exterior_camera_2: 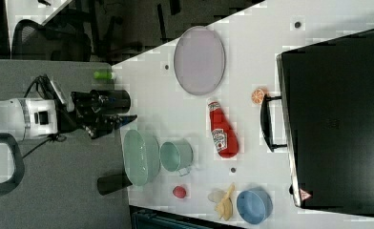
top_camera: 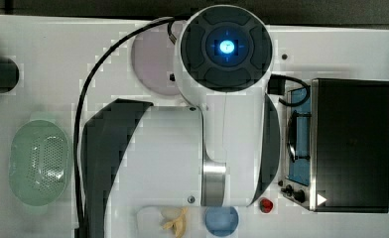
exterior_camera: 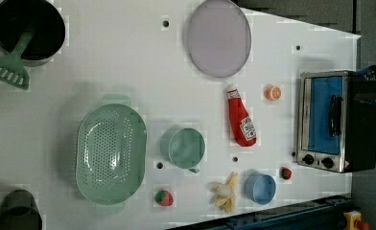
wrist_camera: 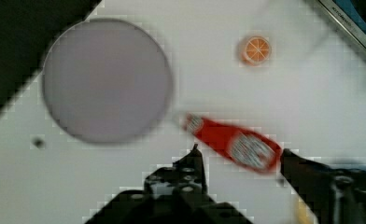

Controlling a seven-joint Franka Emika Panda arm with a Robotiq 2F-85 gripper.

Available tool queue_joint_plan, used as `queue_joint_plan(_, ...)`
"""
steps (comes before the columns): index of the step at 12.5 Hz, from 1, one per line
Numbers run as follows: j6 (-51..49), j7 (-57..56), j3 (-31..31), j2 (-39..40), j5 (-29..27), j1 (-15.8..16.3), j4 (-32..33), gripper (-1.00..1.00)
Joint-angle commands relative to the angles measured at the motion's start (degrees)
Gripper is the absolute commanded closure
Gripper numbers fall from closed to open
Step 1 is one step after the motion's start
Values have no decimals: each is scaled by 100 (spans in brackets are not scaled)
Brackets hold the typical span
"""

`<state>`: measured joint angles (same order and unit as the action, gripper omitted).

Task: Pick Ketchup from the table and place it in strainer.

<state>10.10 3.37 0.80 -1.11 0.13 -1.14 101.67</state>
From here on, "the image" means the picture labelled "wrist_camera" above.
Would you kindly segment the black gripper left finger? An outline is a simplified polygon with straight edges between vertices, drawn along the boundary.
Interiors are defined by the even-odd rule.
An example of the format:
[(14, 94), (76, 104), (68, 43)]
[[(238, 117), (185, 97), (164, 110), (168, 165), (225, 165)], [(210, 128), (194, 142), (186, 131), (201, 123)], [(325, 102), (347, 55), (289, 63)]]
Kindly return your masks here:
[(197, 146), (170, 167), (144, 180), (142, 190), (125, 190), (85, 224), (252, 224), (230, 203), (207, 193), (203, 156)]

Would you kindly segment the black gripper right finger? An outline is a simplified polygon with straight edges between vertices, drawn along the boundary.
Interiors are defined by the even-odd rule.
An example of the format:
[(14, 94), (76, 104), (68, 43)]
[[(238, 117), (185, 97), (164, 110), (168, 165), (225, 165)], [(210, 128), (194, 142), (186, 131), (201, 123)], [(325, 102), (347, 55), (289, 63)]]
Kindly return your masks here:
[(366, 167), (333, 168), (286, 149), (280, 157), (280, 173), (318, 224), (366, 224)]

